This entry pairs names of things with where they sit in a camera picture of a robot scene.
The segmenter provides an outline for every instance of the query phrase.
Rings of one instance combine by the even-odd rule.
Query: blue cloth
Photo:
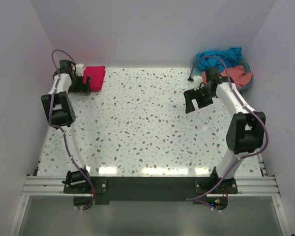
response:
[[[229,50],[219,51],[219,50],[213,50],[213,51],[207,51],[203,53],[198,53],[197,58],[201,58],[203,56],[215,56],[223,60],[223,62],[226,64],[227,68],[234,67],[239,65],[239,63],[242,60],[241,55],[241,47],[239,48],[230,48]],[[198,62],[198,66],[200,70],[205,71],[211,67],[217,66],[220,69],[220,72],[224,70],[224,66],[222,63],[215,59],[215,58],[205,58]]]

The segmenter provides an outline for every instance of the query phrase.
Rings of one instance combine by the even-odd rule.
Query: pink cloth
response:
[[[234,80],[236,87],[245,87],[253,76],[252,72],[246,73],[243,65],[238,65],[235,67],[228,68],[231,78]],[[222,76],[227,76],[226,71],[223,70],[221,73]],[[203,82],[207,83],[206,73],[202,72]]]

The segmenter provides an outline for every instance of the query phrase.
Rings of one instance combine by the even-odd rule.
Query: gray wall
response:
[[[10,229],[47,122],[40,96],[52,85],[52,47],[28,0],[0,0],[0,236]]]
[[[31,0],[54,48],[77,61],[188,66],[202,50],[248,49],[275,0]]]
[[[246,58],[254,72],[246,97],[265,112],[270,134],[263,158],[295,231],[295,0],[277,0]]]

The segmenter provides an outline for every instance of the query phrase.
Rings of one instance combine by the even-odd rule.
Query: purple cable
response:
[[[59,70],[58,70],[58,67],[57,67],[57,65],[56,65],[56,63],[55,63],[55,59],[54,59],[54,53],[55,52],[62,52],[62,53],[65,53],[66,55],[68,55],[68,57],[70,57],[70,59],[72,60],[72,62],[73,63],[75,63],[75,61],[73,60],[73,58],[68,54],[68,53],[66,53],[65,51],[63,51],[63,50],[60,50],[60,49],[55,49],[55,50],[53,50],[53,52],[51,53],[51,58],[52,58],[52,60],[53,60],[53,64],[54,64],[54,66],[55,66],[55,68],[56,68],[56,70],[57,70],[57,73],[58,73],[58,76],[59,76],[59,78],[57,79],[57,82],[56,82],[56,85],[55,85],[55,90],[54,90],[54,92],[51,94],[51,101],[50,101],[50,108],[49,108],[49,117],[48,117],[48,123],[49,123],[49,126],[51,126],[51,127],[53,127],[53,128],[58,128],[58,129],[60,129],[61,131],[62,131],[62,133],[63,133],[63,140],[64,140],[64,145],[65,145],[65,149],[66,149],[66,151],[67,151],[67,153],[68,153],[68,155],[69,155],[69,158],[71,159],[71,161],[72,161],[72,163],[75,165],[75,167],[78,169],[78,171],[81,173],[81,175],[83,176],[83,178],[85,178],[85,180],[90,184],[90,186],[91,186],[91,190],[92,190],[92,199],[91,199],[91,201],[90,201],[90,203],[87,205],[87,206],[85,206],[85,207],[83,207],[82,208],[82,210],[87,210],[87,209],[89,209],[91,206],[92,206],[92,204],[93,204],[93,202],[94,202],[94,199],[95,199],[95,195],[94,195],[94,192],[95,192],[95,188],[94,188],[94,185],[92,184],[92,182],[90,181],[90,179],[83,173],[83,171],[81,171],[81,169],[79,168],[79,166],[78,166],[78,164],[74,161],[74,159],[72,158],[72,155],[71,155],[71,153],[70,153],[70,151],[69,151],[69,148],[68,148],[68,143],[67,143],[67,138],[66,138],[66,135],[65,135],[65,131],[64,131],[64,129],[62,129],[60,126],[58,126],[58,125],[52,125],[51,124],[51,118],[52,118],[52,114],[53,114],[53,104],[54,104],[54,99],[55,99],[55,93],[56,93],[56,91],[57,91],[57,87],[58,87],[58,84],[59,84],[59,81],[60,81],[60,72],[59,72]]]
[[[268,143],[269,143],[269,133],[268,133],[268,131],[267,131],[267,129],[266,129],[266,126],[265,126],[265,124],[262,122],[262,120],[253,112],[253,111],[251,111],[249,108],[247,108],[246,106],[245,106],[245,104],[243,103],[243,101],[241,100],[241,98],[239,97],[239,95],[236,93],[236,91],[233,89],[233,86],[232,86],[232,82],[231,82],[231,77],[230,77],[230,74],[229,74],[229,71],[228,71],[228,68],[227,68],[227,66],[226,66],[226,64],[223,62],[223,60],[221,60],[220,58],[218,58],[218,57],[215,57],[215,56],[204,56],[204,57],[201,57],[201,58],[199,58],[198,60],[196,60],[196,62],[194,63],[194,65],[193,65],[193,67],[192,67],[192,69],[191,69],[191,71],[190,71],[190,77],[192,76],[192,72],[193,72],[193,70],[194,70],[194,68],[195,68],[195,66],[197,65],[197,63],[200,61],[200,60],[202,60],[202,59],[205,59],[205,58],[214,58],[214,59],[217,59],[217,60],[219,60],[222,64],[223,64],[223,66],[224,66],[224,68],[225,68],[225,71],[226,71],[226,74],[227,74],[227,79],[228,79],[228,83],[229,83],[229,85],[230,85],[230,88],[231,88],[231,90],[232,90],[232,92],[233,92],[233,94],[234,94],[234,96],[236,97],[236,99],[238,100],[238,102],[244,107],[244,109],[247,111],[247,112],[249,112],[250,114],[252,114],[253,116],[254,116],[254,118],[256,118],[257,119],[257,121],[260,123],[260,125],[262,126],[262,128],[264,129],[264,131],[265,131],[265,145],[263,146],[263,148],[261,149],[261,150],[259,150],[258,152],[255,152],[255,153],[251,153],[251,154],[248,154],[248,155],[245,155],[245,156],[242,156],[241,157],[241,159],[245,159],[245,158],[247,158],[247,157],[251,157],[251,156],[255,156],[255,155],[259,155],[260,153],[262,153],[265,149],[266,149],[266,147],[267,147],[267,145],[268,145]],[[238,160],[238,161],[236,161],[227,171],[226,171],[226,173],[223,175],[223,177],[220,179],[220,181],[218,181],[218,183],[216,184],[216,185],[214,185],[214,187],[212,187],[209,191],[207,191],[206,193],[204,193],[204,194],[202,194],[202,195],[200,195],[200,196],[197,196],[197,197],[195,197],[195,198],[187,198],[186,199],[186,201],[198,201],[200,198],[202,198],[202,197],[205,197],[206,195],[208,195],[208,194],[210,194],[211,192],[213,192],[222,182],[223,182],[223,180],[226,178],[226,176],[229,174],[229,172],[231,172],[231,170],[234,168],[234,166],[239,162],[240,160]]]

